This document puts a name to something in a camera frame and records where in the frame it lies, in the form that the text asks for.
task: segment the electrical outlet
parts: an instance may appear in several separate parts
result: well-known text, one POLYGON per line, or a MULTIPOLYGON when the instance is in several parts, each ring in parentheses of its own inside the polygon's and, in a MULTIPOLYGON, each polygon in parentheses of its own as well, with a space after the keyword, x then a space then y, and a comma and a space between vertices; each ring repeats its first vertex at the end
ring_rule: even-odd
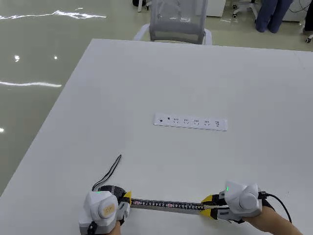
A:
POLYGON ((226 119, 221 118, 201 118, 185 115, 155 114, 154 125, 173 126, 194 129, 205 129, 215 131, 227 131, 226 119))

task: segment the measuring tape blade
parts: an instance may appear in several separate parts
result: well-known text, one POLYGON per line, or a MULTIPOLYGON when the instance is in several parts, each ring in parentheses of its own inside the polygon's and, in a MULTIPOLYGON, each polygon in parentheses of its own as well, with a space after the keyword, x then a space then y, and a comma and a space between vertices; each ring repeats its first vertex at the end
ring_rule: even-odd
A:
POLYGON ((132 208, 176 212, 183 214, 199 214, 204 210, 202 203, 154 201, 132 198, 132 208))

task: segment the floor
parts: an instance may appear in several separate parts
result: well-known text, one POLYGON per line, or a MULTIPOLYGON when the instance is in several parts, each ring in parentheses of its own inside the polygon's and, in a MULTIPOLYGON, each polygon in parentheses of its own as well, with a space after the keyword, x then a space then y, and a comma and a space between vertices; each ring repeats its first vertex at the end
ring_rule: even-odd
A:
MULTIPOLYGON (((130 0, 0 0, 0 195, 90 40, 131 40, 149 21, 130 0)), ((313 51, 299 23, 259 33, 251 12, 233 20, 229 5, 206 28, 214 45, 313 51)))

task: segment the white cabinet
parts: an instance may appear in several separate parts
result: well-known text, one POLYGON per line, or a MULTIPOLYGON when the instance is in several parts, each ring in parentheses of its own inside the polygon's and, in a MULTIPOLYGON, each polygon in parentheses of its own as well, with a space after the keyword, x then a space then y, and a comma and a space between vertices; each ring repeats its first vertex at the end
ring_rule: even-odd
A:
POLYGON ((226 0, 208 0, 206 15, 221 17, 224 12, 225 2, 226 0))

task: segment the human arm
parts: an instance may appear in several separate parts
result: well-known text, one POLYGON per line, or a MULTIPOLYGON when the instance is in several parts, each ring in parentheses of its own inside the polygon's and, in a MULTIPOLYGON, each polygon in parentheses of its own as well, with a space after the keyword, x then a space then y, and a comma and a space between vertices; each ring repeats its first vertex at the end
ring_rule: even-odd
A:
POLYGON ((255 228, 273 235, 302 235, 289 221, 269 207, 263 207, 262 213, 256 217, 243 218, 255 228))
POLYGON ((119 221, 116 222, 114 229, 107 235, 121 235, 121 224, 119 221))

